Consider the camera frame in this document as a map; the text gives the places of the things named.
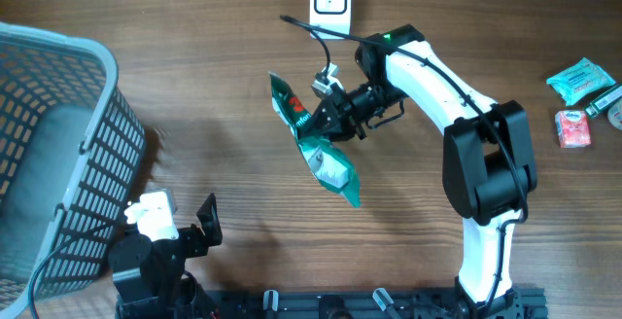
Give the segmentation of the green 3M glove package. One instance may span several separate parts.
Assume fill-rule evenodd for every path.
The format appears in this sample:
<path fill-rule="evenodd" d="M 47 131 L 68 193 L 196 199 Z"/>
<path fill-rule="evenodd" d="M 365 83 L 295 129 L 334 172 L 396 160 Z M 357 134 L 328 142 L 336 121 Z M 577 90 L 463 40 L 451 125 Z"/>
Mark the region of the green 3M glove package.
<path fill-rule="evenodd" d="M 361 182 L 349 158 L 324 135 L 302 136 L 312 114 L 300 103 L 288 83 L 269 72 L 271 101 L 274 111 L 289 128 L 294 142 L 311 173 L 321 186 L 341 195 L 353 207 L 360 208 Z"/>

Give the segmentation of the white wipes packet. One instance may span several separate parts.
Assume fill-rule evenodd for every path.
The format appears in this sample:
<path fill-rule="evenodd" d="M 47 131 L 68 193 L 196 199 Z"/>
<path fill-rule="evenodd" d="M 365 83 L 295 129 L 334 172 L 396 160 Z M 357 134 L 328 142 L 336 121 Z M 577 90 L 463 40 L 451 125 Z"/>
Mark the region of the white wipes packet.
<path fill-rule="evenodd" d="M 548 78 L 546 84 L 562 97 L 567 106 L 572 106 L 593 91 L 614 86 L 615 81 L 601 66 L 583 57 L 570 68 Z"/>

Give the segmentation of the red white snack packet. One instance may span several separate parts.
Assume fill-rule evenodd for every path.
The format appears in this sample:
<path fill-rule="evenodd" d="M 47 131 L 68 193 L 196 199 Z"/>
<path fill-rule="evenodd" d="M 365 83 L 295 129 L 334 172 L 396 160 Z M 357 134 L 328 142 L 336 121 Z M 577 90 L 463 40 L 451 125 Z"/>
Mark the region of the red white snack packet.
<path fill-rule="evenodd" d="M 591 144 L 587 114 L 582 110 L 564 110 L 555 115 L 561 148 L 582 148 Z"/>

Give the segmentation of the green lid jar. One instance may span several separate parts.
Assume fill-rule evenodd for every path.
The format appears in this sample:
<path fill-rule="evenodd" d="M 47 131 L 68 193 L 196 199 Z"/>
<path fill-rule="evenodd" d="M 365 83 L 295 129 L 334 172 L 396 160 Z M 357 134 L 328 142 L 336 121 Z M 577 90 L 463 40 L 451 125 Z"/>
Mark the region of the green lid jar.
<path fill-rule="evenodd" d="M 618 130 L 622 130 L 622 101 L 619 100 L 607 110 L 608 121 Z"/>

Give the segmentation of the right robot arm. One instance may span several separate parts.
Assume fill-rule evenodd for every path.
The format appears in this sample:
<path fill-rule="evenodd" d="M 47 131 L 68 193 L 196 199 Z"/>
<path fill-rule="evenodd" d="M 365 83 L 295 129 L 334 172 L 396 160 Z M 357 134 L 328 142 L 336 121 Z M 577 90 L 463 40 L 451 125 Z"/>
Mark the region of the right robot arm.
<path fill-rule="evenodd" d="M 512 233 L 527 221 L 527 195 L 537 185 L 524 108 L 515 101 L 499 104 L 471 88 L 410 24 L 357 41 L 355 61 L 366 83 L 350 92 L 337 85 L 317 89 L 320 106 L 297 138 L 363 138 L 372 118 L 413 100 L 443 136 L 442 185 L 463 219 L 460 311 L 487 318 L 510 308 Z"/>

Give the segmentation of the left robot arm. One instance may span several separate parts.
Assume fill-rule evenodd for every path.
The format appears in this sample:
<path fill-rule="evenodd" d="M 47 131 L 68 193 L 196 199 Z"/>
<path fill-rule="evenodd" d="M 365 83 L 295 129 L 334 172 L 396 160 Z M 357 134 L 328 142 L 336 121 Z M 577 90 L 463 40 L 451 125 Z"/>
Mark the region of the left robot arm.
<path fill-rule="evenodd" d="M 215 302 L 186 270 L 186 260 L 204 257 L 223 241 L 216 197 L 196 212 L 200 224 L 177 228 L 177 207 L 167 189 L 140 195 L 124 210 L 127 233 L 108 254 L 119 292 L 118 318 L 218 318 Z"/>

